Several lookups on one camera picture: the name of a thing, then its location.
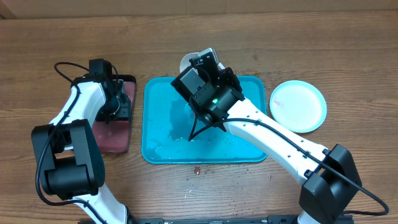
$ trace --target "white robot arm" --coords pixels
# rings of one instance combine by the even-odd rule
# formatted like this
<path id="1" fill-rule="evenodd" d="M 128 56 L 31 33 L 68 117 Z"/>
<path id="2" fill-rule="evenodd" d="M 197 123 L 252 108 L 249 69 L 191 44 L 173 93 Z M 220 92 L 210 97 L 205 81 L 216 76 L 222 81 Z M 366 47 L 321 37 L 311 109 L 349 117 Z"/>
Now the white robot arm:
<path id="1" fill-rule="evenodd" d="M 171 82 L 189 102 L 196 117 L 207 124 L 189 139 L 207 128 L 218 127 L 271 156 L 302 186 L 299 204 L 303 212 L 298 216 L 298 223 L 336 223 L 358 190 L 377 198 L 361 187 L 347 149 L 337 144 L 329 150 L 294 134 L 262 113 L 243 96 L 238 78 L 231 68 L 225 68 L 218 61 L 214 49 L 189 56 L 182 61 L 181 74 Z"/>
<path id="2" fill-rule="evenodd" d="M 75 203 L 95 223 L 127 224 L 132 223 L 132 218 L 127 207 L 115 199 L 104 183 L 104 163 L 91 131 L 95 120 L 130 119 L 131 107 L 124 94 L 124 82 L 114 80 L 111 70 L 109 62 L 91 60 L 90 73 L 75 79 L 71 95 L 58 116 L 50 124 L 34 128 L 32 143 L 45 193 Z M 44 151 L 44 142 L 54 129 L 57 133 Z M 53 156 L 69 149 L 75 151 L 74 157 L 56 159 Z"/>

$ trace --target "black cable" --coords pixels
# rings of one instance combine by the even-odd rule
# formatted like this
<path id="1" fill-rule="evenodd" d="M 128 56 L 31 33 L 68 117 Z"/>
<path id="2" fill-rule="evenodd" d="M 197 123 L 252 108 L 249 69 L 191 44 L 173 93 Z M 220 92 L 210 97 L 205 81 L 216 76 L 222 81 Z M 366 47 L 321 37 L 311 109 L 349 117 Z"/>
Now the black cable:
<path id="1" fill-rule="evenodd" d="M 114 65 L 112 65 L 112 68 L 114 69 L 114 72 L 116 72 L 116 83 L 117 87 L 119 88 L 119 72 Z"/>
<path id="2" fill-rule="evenodd" d="M 261 125 L 264 128 L 267 128 L 268 130 L 272 131 L 273 133 L 275 133 L 276 135 L 281 137 L 283 140 L 287 141 L 289 144 L 291 144 L 294 148 L 296 148 L 302 154 L 306 155 L 308 158 L 310 158 L 311 160 L 313 160 L 316 163 L 318 163 L 322 168 L 332 172 L 333 174 L 335 174 L 336 176 L 338 176 L 339 178 L 341 178 L 345 182 L 347 182 L 350 185 L 356 187 L 358 190 L 362 191 L 367 196 L 371 197 L 373 200 L 378 202 L 384 208 L 383 212 L 362 212 L 362 211 L 356 211 L 356 210 L 347 210 L 347 211 L 344 211 L 343 214 L 359 214 L 359 215 L 381 216 L 381 215 L 387 215 L 389 213 L 390 209 L 389 209 L 388 205 L 383 200 L 381 200 L 379 197 L 375 196 L 374 194 L 372 194 L 370 191 L 366 190 L 365 188 L 359 186 L 358 184 L 356 184 L 355 182 L 353 182 L 352 180 L 350 180 L 349 178 L 347 178 L 343 174 L 340 174 L 338 171 L 336 171 L 332 167 L 326 165 L 325 163 L 323 163 L 319 159 L 313 157 L 309 152 L 307 152 L 304 149 L 302 149 L 300 146 L 298 146 L 296 143 L 294 143 L 288 137 L 284 136 L 282 133 L 278 132 L 278 130 L 274 129 L 273 127 L 269 126 L 268 124 L 264 124 L 263 122 L 256 121 L 256 120 L 253 120 L 253 119 L 247 119 L 247 118 L 224 119 L 224 120 L 221 120 L 221 121 L 214 122 L 213 124 L 209 124 L 209 125 L 205 126 L 204 128 L 201 128 L 195 134 L 192 134 L 192 136 L 188 139 L 188 141 L 191 141 L 198 134 L 204 132 L 205 130 L 207 130 L 208 128 L 210 128 L 212 126 L 218 126 L 220 124 L 223 124 L 223 123 L 226 123 L 226 122 L 232 122 L 232 121 L 249 122 L 249 123 L 258 124 L 258 125 Z"/>
<path id="3" fill-rule="evenodd" d="M 192 139 L 192 138 L 191 138 L 191 137 L 192 137 L 192 134 L 193 134 L 193 132 L 195 131 L 195 128 L 196 128 L 196 126 L 197 126 L 197 122 L 198 122 L 198 115 L 197 115 L 197 114 L 199 114 L 199 112 L 198 112 L 198 110 L 196 109 L 196 106 L 195 106 L 195 105 L 193 104 L 193 102 L 192 102 L 192 96 L 189 97 L 188 102 L 189 102 L 189 105 L 191 106 L 191 109 L 193 110 L 193 113 L 195 114 L 195 121 L 193 122 L 192 130 L 191 130 L 191 133 L 189 134 L 189 137 L 188 137 L 188 139 Z"/>
<path id="4" fill-rule="evenodd" d="M 191 65 L 191 67 L 196 69 L 196 70 L 198 70 L 198 73 L 202 72 L 206 76 L 208 82 L 210 82 L 210 85 L 213 85 L 213 83 L 211 82 L 211 78 L 210 78 L 209 73 L 204 68 L 198 67 L 196 65 Z"/>
<path id="5" fill-rule="evenodd" d="M 88 71 L 88 68 L 83 67 L 81 65 L 75 64 L 75 63 L 70 63 L 70 62 L 58 62 L 54 65 L 54 69 L 55 71 L 58 72 L 58 74 L 60 74 L 63 78 L 65 78 L 66 80 L 68 80 L 75 88 L 76 88 L 76 97 L 75 99 L 73 99 L 71 105 L 69 106 L 69 108 L 64 112 L 62 118 L 60 119 L 60 121 L 55 125 L 55 127 L 53 128 L 53 130 L 51 131 L 51 133 L 49 134 L 49 137 L 47 138 L 44 147 L 43 147 L 43 151 L 40 155 L 40 159 L 39 162 L 37 163 L 37 168 L 36 168 L 36 178 L 35 178 L 35 184 L 36 184 L 36 192 L 37 195 L 39 196 L 39 198 L 46 203 L 47 205 L 51 205 L 51 206 L 62 206 L 62 205 L 69 205 L 69 204 L 73 204 L 73 203 L 81 203 L 83 204 L 84 207 L 88 207 L 88 209 L 93 213 L 93 215 L 102 223 L 102 224 L 106 224 L 106 221 L 102 219 L 102 217 L 97 213 L 97 211 L 85 200 L 82 199 L 73 199 L 73 200 L 68 200 L 68 201 L 64 201 L 64 202 L 51 202 L 49 201 L 47 198 L 44 197 L 43 192 L 40 188 L 40 171 L 42 169 L 42 165 L 43 165 L 43 159 L 44 159 L 44 155 L 45 152 L 47 151 L 47 148 L 52 140 L 52 138 L 54 137 L 55 133 L 57 132 L 59 126 L 64 122 L 64 120 L 69 116 L 69 113 L 71 112 L 72 108 L 74 107 L 74 105 L 76 104 L 77 100 L 79 99 L 80 96 L 80 89 L 79 86 L 73 82 L 73 80 L 71 80 L 69 77 L 67 77 L 66 75 L 64 75 L 58 68 L 58 65 L 73 65 L 79 68 L 82 68 L 86 71 Z"/>

